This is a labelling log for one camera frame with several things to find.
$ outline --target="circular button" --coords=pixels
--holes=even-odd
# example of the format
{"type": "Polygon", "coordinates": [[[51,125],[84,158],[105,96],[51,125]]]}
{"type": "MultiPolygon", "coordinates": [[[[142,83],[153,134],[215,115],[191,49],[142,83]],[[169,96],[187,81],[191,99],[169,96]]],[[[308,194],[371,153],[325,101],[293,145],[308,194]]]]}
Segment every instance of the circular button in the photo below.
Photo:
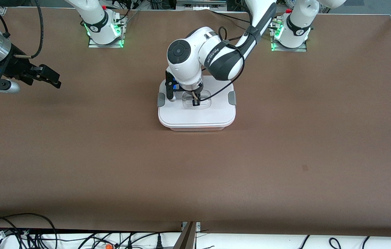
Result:
{"type": "Polygon", "coordinates": [[[174,46],[174,48],[172,49],[172,53],[175,55],[175,56],[180,56],[183,54],[183,51],[185,50],[185,48],[180,45],[180,44],[177,44],[174,46]]]}
{"type": "Polygon", "coordinates": [[[191,46],[182,39],[174,41],[169,45],[167,58],[170,63],[178,64],[185,62],[191,54],[191,46]]]}

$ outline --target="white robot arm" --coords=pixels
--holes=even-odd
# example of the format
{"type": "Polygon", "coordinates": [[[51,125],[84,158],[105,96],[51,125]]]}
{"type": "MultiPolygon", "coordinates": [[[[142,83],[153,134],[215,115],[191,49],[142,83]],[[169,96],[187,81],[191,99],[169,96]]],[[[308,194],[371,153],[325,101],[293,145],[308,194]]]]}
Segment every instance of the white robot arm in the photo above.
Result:
{"type": "MultiPolygon", "coordinates": [[[[244,60],[260,41],[276,12],[276,0],[246,0],[251,24],[237,42],[236,47],[222,41],[209,27],[194,30],[184,39],[173,41],[167,50],[169,67],[167,81],[172,80],[194,96],[199,104],[203,89],[201,65],[216,80],[233,79],[243,66],[244,60]]],[[[172,100],[174,84],[167,85],[167,98],[172,100]]]]}
{"type": "Polygon", "coordinates": [[[121,35],[120,14],[103,9],[99,0],[65,0],[80,14],[85,27],[97,44],[109,44],[121,35]]]}
{"type": "Polygon", "coordinates": [[[320,3],[330,9],[341,6],[346,0],[297,0],[292,13],[285,13],[282,27],[275,38],[285,47],[296,48],[308,39],[312,21],[317,16],[320,3]]]}

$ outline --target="brown table surface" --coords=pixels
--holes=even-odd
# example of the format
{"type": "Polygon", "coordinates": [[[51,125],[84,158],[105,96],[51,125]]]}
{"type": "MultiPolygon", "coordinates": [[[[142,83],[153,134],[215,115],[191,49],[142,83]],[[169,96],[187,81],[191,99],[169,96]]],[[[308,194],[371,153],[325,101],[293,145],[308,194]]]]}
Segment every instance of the brown table surface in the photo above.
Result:
{"type": "MultiPolygon", "coordinates": [[[[142,11],[123,49],[89,49],[75,10],[43,14],[32,62],[63,85],[0,93],[0,214],[41,213],[65,229],[197,220],[210,232],[391,236],[389,16],[317,16],[306,53],[271,52],[262,39],[235,83],[234,123],[179,133],[157,118],[167,46],[202,26],[235,37],[245,23],[142,11]]],[[[12,42],[34,53],[36,9],[5,20],[12,42]]]]}

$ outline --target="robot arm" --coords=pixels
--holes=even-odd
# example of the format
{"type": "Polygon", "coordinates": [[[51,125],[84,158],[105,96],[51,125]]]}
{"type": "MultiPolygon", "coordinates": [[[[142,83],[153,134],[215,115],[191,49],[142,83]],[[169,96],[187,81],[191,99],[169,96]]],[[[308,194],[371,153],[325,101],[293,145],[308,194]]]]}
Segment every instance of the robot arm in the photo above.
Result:
{"type": "MultiPolygon", "coordinates": [[[[120,14],[112,10],[104,10],[99,0],[66,0],[80,13],[85,22],[90,37],[97,44],[108,44],[121,35],[118,24],[120,14]]],[[[21,0],[0,0],[0,6],[19,6],[21,0]]],[[[35,66],[29,62],[29,56],[12,44],[7,37],[0,32],[0,92],[16,93],[19,85],[9,79],[1,79],[6,76],[15,78],[28,85],[32,85],[34,79],[45,81],[56,88],[60,88],[60,75],[46,65],[35,66]]]]}
{"type": "Polygon", "coordinates": [[[103,9],[99,0],[65,0],[80,14],[91,39],[97,44],[109,44],[121,35],[120,14],[103,9]]]}
{"type": "Polygon", "coordinates": [[[312,21],[319,13],[320,3],[330,9],[341,6],[346,0],[297,0],[292,13],[285,13],[281,19],[279,34],[275,35],[283,46],[296,48],[308,39],[312,21]]]}
{"type": "MultiPolygon", "coordinates": [[[[170,44],[167,51],[167,78],[175,79],[185,91],[197,95],[203,88],[201,65],[216,80],[233,79],[243,66],[255,45],[260,41],[276,12],[276,0],[247,0],[251,24],[236,44],[231,48],[227,41],[222,41],[217,33],[209,27],[202,27],[190,33],[184,39],[170,44]]],[[[173,99],[172,89],[167,94],[173,99]]]]}

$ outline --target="black strap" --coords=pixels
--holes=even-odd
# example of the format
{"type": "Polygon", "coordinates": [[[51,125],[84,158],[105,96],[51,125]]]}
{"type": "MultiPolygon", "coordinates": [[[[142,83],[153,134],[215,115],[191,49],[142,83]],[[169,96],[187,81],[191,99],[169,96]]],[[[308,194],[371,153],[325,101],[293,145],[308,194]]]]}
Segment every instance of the black strap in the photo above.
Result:
{"type": "Polygon", "coordinates": [[[309,30],[309,27],[311,27],[311,25],[308,27],[298,27],[294,25],[291,21],[291,15],[286,18],[286,24],[288,25],[288,28],[292,30],[295,36],[302,36],[306,31],[309,30]]]}
{"type": "Polygon", "coordinates": [[[262,36],[260,35],[260,31],[252,25],[248,26],[248,28],[246,29],[246,33],[252,35],[254,37],[256,43],[258,43],[260,41],[260,39],[262,38],[262,36]]]}
{"type": "Polygon", "coordinates": [[[103,19],[100,22],[98,22],[96,24],[89,24],[89,23],[83,21],[85,23],[86,27],[88,27],[88,29],[94,33],[99,33],[100,30],[108,23],[108,13],[106,11],[103,11],[103,12],[105,13],[105,16],[103,17],[103,19]]]}
{"type": "Polygon", "coordinates": [[[220,43],[218,43],[213,49],[211,49],[211,52],[209,52],[209,55],[205,59],[205,63],[203,65],[205,68],[209,68],[209,64],[211,63],[211,60],[216,56],[218,52],[224,47],[226,47],[229,44],[228,40],[223,40],[220,43]]]}

